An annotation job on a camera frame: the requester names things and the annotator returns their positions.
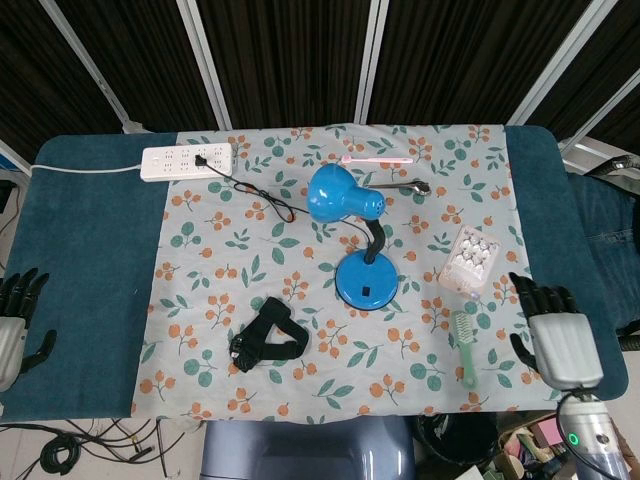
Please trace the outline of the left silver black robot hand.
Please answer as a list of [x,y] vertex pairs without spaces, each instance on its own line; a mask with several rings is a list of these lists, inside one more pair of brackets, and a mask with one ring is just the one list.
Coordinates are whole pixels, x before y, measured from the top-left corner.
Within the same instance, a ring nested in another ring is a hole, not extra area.
[[44,363],[52,353],[57,331],[48,330],[35,353],[25,356],[26,340],[42,288],[49,274],[32,268],[1,279],[1,391],[8,391],[18,377]]

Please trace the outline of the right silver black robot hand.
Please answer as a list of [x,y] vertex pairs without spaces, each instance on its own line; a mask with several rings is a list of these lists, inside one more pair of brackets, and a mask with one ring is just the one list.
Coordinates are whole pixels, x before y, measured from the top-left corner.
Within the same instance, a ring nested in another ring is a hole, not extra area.
[[588,318],[578,311],[565,287],[539,286],[528,277],[509,274],[527,322],[530,347],[518,334],[511,346],[529,369],[559,391],[591,390],[604,378]]

